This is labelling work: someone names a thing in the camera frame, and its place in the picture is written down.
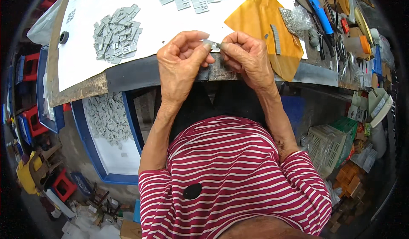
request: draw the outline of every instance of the blue soldering iron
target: blue soldering iron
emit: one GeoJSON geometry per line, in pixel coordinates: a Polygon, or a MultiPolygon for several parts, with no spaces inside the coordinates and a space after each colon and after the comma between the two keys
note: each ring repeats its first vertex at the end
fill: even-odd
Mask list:
{"type": "Polygon", "coordinates": [[[320,20],[321,26],[325,34],[328,36],[332,46],[334,47],[335,46],[334,31],[332,30],[330,21],[328,20],[324,9],[321,7],[319,0],[308,0],[308,1],[310,2],[311,6],[314,8],[315,14],[320,20]]]}

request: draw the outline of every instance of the striped shirt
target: striped shirt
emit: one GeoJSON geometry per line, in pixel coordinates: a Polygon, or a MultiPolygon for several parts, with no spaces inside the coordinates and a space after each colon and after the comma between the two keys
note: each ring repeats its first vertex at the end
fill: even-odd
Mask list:
{"type": "Polygon", "coordinates": [[[258,123],[218,116],[182,131],[168,148],[167,168],[139,181],[143,238],[217,238],[235,222],[276,217],[319,235],[331,214],[330,195],[306,152],[282,163],[258,123]],[[200,183],[195,199],[184,190],[200,183]]]}

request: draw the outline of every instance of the tape roll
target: tape roll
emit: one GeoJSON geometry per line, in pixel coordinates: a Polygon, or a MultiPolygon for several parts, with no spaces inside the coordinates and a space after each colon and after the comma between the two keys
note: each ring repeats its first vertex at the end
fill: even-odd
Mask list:
{"type": "Polygon", "coordinates": [[[69,36],[69,33],[67,31],[62,32],[61,35],[60,35],[59,43],[60,44],[65,44],[67,42],[67,40],[68,40],[68,36],[69,36]]]}

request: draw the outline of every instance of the orange plastic sheet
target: orange plastic sheet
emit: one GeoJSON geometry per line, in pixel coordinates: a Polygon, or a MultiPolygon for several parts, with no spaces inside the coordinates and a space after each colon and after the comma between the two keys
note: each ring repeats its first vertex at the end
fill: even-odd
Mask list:
{"type": "Polygon", "coordinates": [[[265,40],[273,70],[285,81],[291,82],[304,52],[298,37],[292,35],[285,26],[279,7],[283,6],[277,0],[247,0],[226,19],[225,24],[234,31],[265,40]],[[279,32],[280,55],[276,54],[270,24],[279,32]]]}

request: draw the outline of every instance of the black patch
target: black patch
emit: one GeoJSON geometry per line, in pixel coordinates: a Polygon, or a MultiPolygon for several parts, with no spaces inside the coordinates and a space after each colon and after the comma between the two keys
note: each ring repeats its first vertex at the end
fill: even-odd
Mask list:
{"type": "Polygon", "coordinates": [[[192,199],[197,198],[201,192],[202,192],[202,184],[200,183],[193,184],[184,189],[183,197],[185,199],[192,200],[192,199]]]}

